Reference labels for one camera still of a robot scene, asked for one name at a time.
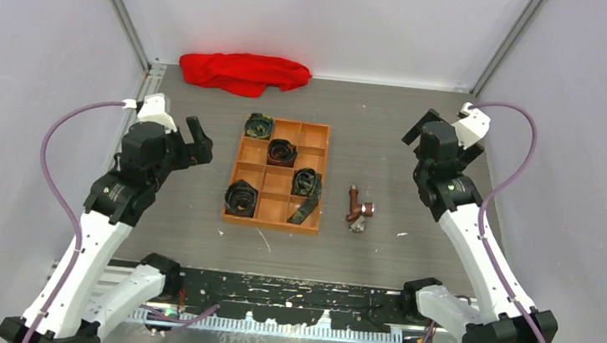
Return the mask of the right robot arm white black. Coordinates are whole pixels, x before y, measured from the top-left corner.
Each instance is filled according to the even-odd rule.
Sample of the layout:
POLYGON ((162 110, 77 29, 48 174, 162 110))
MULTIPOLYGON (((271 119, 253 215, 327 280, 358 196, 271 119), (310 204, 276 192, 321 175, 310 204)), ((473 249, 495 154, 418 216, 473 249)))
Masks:
POLYGON ((433 321, 459 343, 552 343, 559 327, 555 316, 538 310, 513 276, 492 239, 482 197, 463 173, 482 153, 479 141, 489 124, 483 113, 468 111, 450 124, 431 109, 402 138, 415 146, 412 177, 421 202, 451 240, 477 303, 469 305, 430 277, 405 282, 400 313, 413 326, 433 321))

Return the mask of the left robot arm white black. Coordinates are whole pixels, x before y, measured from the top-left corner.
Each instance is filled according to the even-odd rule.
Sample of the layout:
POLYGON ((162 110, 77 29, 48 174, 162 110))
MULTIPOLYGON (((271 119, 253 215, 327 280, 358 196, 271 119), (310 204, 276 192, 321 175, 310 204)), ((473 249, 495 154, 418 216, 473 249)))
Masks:
POLYGON ((149 299, 167 304, 181 292, 180 264, 151 253, 114 288, 97 298, 92 296, 117 248, 155 202, 167 177, 210 163, 212 140, 195 116, 186 118, 191 143, 171 129, 171 120, 140 117, 123 136, 114 165, 92 184, 83 212, 75 215, 50 175, 47 147, 66 120, 102 106, 97 103, 73 110, 57 120, 43 138, 39 154, 42 173, 67 213, 74 234, 37 299, 22 315, 2 320, 0 338, 8 343, 102 343, 149 299))

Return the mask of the brown water faucet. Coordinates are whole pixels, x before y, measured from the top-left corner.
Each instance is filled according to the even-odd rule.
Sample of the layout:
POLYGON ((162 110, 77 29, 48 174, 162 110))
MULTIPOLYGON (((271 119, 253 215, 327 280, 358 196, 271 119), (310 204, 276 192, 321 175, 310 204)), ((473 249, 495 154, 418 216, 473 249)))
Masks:
POLYGON ((375 204, 372 202, 360 202, 359 189, 356 185, 349 187, 349 212, 345 215, 346 222, 352 223, 359 217, 370 218, 375 214, 375 204))

